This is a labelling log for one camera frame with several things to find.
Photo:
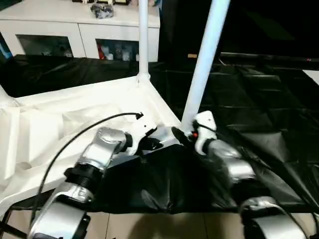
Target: glass cabinet door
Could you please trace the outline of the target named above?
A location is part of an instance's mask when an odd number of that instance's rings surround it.
[[[16,35],[26,55],[73,57],[66,36]]]
[[[138,61],[139,42],[96,39],[99,58],[103,60]]]

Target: white pole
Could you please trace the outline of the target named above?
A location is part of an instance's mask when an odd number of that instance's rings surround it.
[[[191,123],[198,113],[229,3],[230,0],[212,0],[210,5],[203,40],[181,121],[181,129],[185,133],[191,132]]]
[[[139,22],[140,22],[140,40],[139,40],[139,75],[149,75],[149,56],[148,56],[148,0],[139,0]]]

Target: black cable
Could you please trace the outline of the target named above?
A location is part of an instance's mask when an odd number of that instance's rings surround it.
[[[117,114],[117,115],[114,115],[114,116],[110,116],[110,117],[107,117],[105,119],[102,119],[90,126],[88,126],[87,128],[83,129],[82,131],[80,131],[78,134],[76,134],[73,138],[71,138],[59,151],[58,153],[55,155],[55,157],[53,158],[53,160],[50,162],[47,170],[45,171],[45,174],[42,178],[42,181],[41,181],[41,184],[40,184],[40,187],[38,189],[38,192],[35,196],[35,199],[34,199],[34,202],[33,202],[33,208],[32,208],[32,214],[31,214],[31,219],[30,219],[30,226],[35,218],[35,213],[36,213],[36,210],[38,208],[38,205],[39,205],[39,201],[40,201],[40,198],[41,198],[41,192],[42,192],[42,189],[43,189],[43,186],[44,186],[44,183],[45,183],[45,180],[49,174],[49,171],[51,169],[51,167],[53,166],[54,162],[56,161],[56,159],[60,156],[60,154],[63,152],[63,150],[65,150],[65,148],[67,146],[69,146],[74,140],[76,140],[79,136],[81,136],[83,133],[85,133],[86,131],[88,131],[89,129],[97,126],[98,124],[101,124],[105,121],[108,121],[108,120],[111,120],[111,119],[114,119],[116,117],[120,117],[120,116],[136,116],[137,119],[139,119],[140,117],[143,116],[142,113],[121,113],[121,114]]]
[[[2,218],[1,225],[3,225],[3,223],[4,223],[4,224],[8,224],[8,221],[9,221],[9,219],[10,219],[11,214],[12,214],[12,210],[11,210],[11,208],[9,208],[9,209],[5,212],[5,214],[4,214],[3,218]],[[0,239],[2,239],[3,233],[4,233],[4,230],[0,227]]]
[[[2,228],[2,230],[5,233],[8,233],[10,235],[13,235],[15,237],[21,238],[21,239],[26,239],[27,238],[27,234],[0,221],[0,227]]]
[[[218,133],[218,132],[216,132],[215,130],[213,130],[212,128],[207,127],[207,126],[205,126],[205,125],[203,125],[203,124],[199,124],[199,123],[196,122],[195,125],[198,126],[198,127],[206,128],[206,129],[208,129],[208,130],[214,132],[215,134],[219,134],[219,135],[225,136],[225,135],[223,135],[223,134],[221,134],[221,133]],[[276,174],[277,176],[279,176],[275,171],[273,171],[273,169],[272,169],[271,167],[269,167],[269,166],[267,166],[267,165],[264,165],[263,163],[260,163],[260,162],[257,162],[257,161],[254,161],[254,162],[258,163],[259,165],[263,166],[264,168],[270,170],[271,172],[273,172],[274,174]],[[299,197],[303,200],[303,202],[304,202],[305,204],[307,204],[307,202],[306,202],[306,200],[304,199],[304,197],[302,197],[302,196],[300,196],[300,195],[299,195]],[[286,210],[285,210],[285,212],[286,212],[287,215],[299,226],[299,228],[303,231],[303,233],[304,233],[305,236],[307,237],[307,235],[306,235],[304,229],[303,229],[303,228],[301,227],[301,225],[297,222],[297,220],[293,217],[293,215],[292,215],[290,212],[286,211]],[[317,220],[316,215],[315,215],[314,213],[311,213],[311,215],[312,215],[312,217],[313,217],[313,219],[314,219],[314,222],[315,222],[316,233],[318,234],[318,233],[319,233],[318,220]]]

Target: red object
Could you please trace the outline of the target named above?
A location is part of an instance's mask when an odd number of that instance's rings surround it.
[[[103,51],[102,51],[102,49],[101,49],[101,45],[99,45],[99,44],[98,44],[98,51],[99,51],[99,58],[100,58],[101,60],[105,60],[106,57],[105,57],[105,55],[104,55],[104,53],[103,53]]]

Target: black cylindrical joint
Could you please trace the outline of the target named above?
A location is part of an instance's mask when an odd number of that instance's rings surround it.
[[[65,182],[77,184],[95,194],[101,182],[103,173],[89,164],[77,164],[74,168],[68,168],[64,175]]]

